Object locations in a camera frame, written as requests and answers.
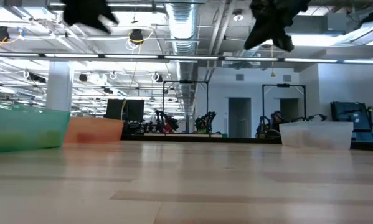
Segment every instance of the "ceiling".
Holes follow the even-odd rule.
[[[198,41],[197,53],[209,54],[210,42],[214,31],[215,21],[219,19],[219,4],[221,1],[208,0],[199,5],[198,13]],[[241,9],[243,20],[229,20],[225,32],[225,40],[219,48],[219,53],[237,52],[243,50],[244,40],[249,30],[254,25],[255,19],[248,10],[250,1],[235,1],[234,9]],[[227,7],[222,16],[226,18]],[[373,1],[355,1],[355,9],[373,7]],[[0,26],[8,26],[11,44],[2,44],[2,52],[71,52],[71,53],[95,53],[95,54],[172,54],[172,40],[168,26],[168,17],[163,13],[151,12],[115,12],[120,24],[114,26],[105,22],[112,31],[111,35],[104,34],[95,29],[77,24],[65,27],[62,23],[61,12],[48,11],[45,8],[26,7],[26,15],[13,14],[4,7],[0,7]],[[312,1],[307,12],[301,13],[306,17],[323,16],[327,13],[344,13],[352,9],[350,1]],[[141,47],[132,47],[128,42],[128,34],[132,29],[142,29],[147,40]],[[262,57],[294,57],[309,58],[320,54],[326,47],[296,46],[292,53],[286,53],[276,48],[260,47],[257,51]],[[139,96],[146,99],[146,117],[154,110],[160,109],[162,83],[156,83],[151,75],[158,73],[164,80],[178,80],[176,63],[157,62],[71,62],[75,70],[75,86],[106,85],[120,86],[112,88],[115,96]],[[270,63],[261,63],[262,69],[271,67]],[[276,67],[298,68],[295,63],[276,64]],[[48,79],[49,62],[43,60],[11,60],[0,58],[0,84],[33,85],[33,82],[25,78],[29,71]],[[87,82],[81,82],[79,76],[86,74]],[[183,119],[185,114],[182,108],[183,99],[180,97],[180,85],[172,84],[174,89],[169,89],[166,98],[167,112],[175,114]],[[46,88],[0,88],[0,100],[12,103],[27,104],[44,107]],[[101,88],[75,88],[73,90],[73,114],[102,115],[105,112],[106,99],[112,97],[103,92]]]

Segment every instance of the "doorway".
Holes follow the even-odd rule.
[[[230,138],[251,137],[251,98],[229,98],[228,135]]]
[[[280,99],[280,111],[283,119],[290,121],[299,117],[298,99]]]

